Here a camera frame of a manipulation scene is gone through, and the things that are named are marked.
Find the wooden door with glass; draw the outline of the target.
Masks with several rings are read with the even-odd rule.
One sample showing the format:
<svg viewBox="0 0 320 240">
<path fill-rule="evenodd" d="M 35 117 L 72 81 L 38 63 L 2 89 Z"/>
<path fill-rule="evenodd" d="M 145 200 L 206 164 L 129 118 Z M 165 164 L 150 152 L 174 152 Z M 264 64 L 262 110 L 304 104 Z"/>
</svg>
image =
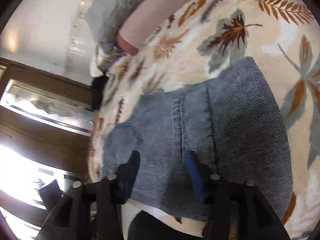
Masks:
<svg viewBox="0 0 320 240">
<path fill-rule="evenodd" d="M 1 77 L 2 94 L 9 81 L 16 80 L 69 100 L 91 103 L 88 85 L 4 58 L 1 66 L 5 67 Z M 36 163 L 70 172 L 73 177 L 88 178 L 88 135 L 57 128 L 1 107 L 1 146 Z"/>
</svg>

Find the blue denim pants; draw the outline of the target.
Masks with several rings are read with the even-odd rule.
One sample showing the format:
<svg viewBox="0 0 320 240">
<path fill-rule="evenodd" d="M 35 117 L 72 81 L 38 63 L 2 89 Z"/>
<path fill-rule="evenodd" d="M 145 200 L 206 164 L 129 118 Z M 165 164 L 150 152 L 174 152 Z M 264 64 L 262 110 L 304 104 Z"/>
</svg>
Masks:
<svg viewBox="0 0 320 240">
<path fill-rule="evenodd" d="M 140 153 L 131 198 L 177 217 L 204 221 L 195 197 L 187 152 L 235 183 L 255 182 L 279 217 L 291 199 L 291 154 L 283 116 L 251 57 L 217 78 L 170 93 L 145 94 L 131 118 L 104 139 L 106 176 Z"/>
</svg>

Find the grey quilted pillow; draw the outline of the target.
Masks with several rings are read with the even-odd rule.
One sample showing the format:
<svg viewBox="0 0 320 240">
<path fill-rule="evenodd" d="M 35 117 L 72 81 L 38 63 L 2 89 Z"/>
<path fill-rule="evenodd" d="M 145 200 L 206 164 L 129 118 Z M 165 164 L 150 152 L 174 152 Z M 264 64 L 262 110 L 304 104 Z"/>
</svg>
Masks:
<svg viewBox="0 0 320 240">
<path fill-rule="evenodd" d="M 128 16 L 144 0 L 93 0 L 85 14 L 94 42 L 110 54 L 116 34 Z"/>
</svg>

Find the black garment at sofa edge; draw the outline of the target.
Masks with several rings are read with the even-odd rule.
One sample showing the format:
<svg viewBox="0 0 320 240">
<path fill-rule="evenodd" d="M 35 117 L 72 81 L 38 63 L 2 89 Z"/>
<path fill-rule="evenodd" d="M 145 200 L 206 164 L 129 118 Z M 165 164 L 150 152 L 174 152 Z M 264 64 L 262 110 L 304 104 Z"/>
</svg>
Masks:
<svg viewBox="0 0 320 240">
<path fill-rule="evenodd" d="M 95 77 L 91 84 L 91 95 L 92 95 L 92 105 L 91 109 L 97 111 L 100 109 L 103 100 L 103 91 L 105 84 L 108 81 L 108 76 L 103 75 L 100 77 Z"/>
</svg>

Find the white cloth beside pillow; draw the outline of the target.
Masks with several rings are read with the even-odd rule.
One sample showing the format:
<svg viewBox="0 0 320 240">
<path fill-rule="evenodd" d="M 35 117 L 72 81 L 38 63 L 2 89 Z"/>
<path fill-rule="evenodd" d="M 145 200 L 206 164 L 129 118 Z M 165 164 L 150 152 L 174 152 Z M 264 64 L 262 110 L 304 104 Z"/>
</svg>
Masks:
<svg viewBox="0 0 320 240">
<path fill-rule="evenodd" d="M 105 70 L 104 64 L 106 63 L 107 58 L 108 54 L 105 54 L 102 49 L 97 47 L 89 64 L 91 77 L 95 78 L 103 76 Z"/>
</svg>

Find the leaf pattern plush blanket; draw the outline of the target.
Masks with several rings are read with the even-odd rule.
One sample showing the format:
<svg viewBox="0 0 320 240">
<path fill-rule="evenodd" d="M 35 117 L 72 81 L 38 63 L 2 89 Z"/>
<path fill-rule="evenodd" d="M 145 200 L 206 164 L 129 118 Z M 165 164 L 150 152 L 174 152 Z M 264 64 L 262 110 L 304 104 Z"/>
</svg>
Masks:
<svg viewBox="0 0 320 240">
<path fill-rule="evenodd" d="M 137 55 L 107 72 L 90 178 L 100 177 L 104 137 L 142 94 L 215 78 L 246 56 L 261 68 L 287 127 L 293 191 L 284 225 L 292 239 L 307 239 L 319 222 L 319 24 L 302 0 L 189 0 L 164 20 Z"/>
</svg>

